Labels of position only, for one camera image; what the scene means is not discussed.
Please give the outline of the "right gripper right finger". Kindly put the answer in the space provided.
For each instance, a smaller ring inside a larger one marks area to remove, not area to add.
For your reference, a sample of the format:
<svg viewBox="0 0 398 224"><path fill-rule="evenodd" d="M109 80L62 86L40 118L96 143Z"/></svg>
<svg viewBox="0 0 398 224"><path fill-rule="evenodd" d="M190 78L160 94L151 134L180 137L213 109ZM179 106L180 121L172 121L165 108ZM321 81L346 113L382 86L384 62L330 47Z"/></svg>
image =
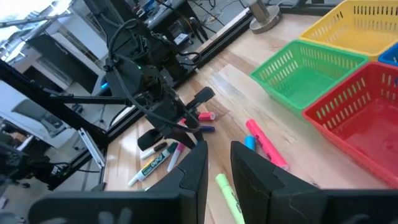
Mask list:
<svg viewBox="0 0 398 224"><path fill-rule="evenodd" d="M321 223L320 189L283 170L239 141L231 142L236 195L246 223Z"/></svg>

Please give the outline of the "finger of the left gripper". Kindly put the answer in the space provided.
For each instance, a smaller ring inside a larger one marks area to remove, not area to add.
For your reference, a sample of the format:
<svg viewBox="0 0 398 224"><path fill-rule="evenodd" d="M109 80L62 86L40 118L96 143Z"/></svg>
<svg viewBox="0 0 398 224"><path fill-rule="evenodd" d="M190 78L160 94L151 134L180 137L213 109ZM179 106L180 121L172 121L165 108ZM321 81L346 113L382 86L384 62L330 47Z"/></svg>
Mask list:
<svg viewBox="0 0 398 224"><path fill-rule="evenodd" d="M192 134L198 142L203 140L203 134L202 134L202 131L200 130L200 123L198 120L198 111L197 110L193 110L189 113L189 115L187 117L187 126L194 130L194 132L192 132Z"/></svg>
<svg viewBox="0 0 398 224"><path fill-rule="evenodd" d="M170 138L178 141L179 143L182 143L184 146L188 147L189 149L193 149L196 146L191 137L181 129L172 128Z"/></svg>

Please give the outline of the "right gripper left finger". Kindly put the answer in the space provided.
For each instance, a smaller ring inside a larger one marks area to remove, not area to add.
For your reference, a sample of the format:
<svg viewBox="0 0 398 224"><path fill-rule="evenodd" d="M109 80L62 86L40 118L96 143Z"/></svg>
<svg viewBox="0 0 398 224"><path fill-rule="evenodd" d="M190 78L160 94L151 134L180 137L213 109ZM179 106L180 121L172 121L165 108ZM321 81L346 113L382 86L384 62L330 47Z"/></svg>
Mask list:
<svg viewBox="0 0 398 224"><path fill-rule="evenodd" d="M149 223L203 223L208 190L208 145L200 141L182 161L153 185L157 194Z"/></svg>

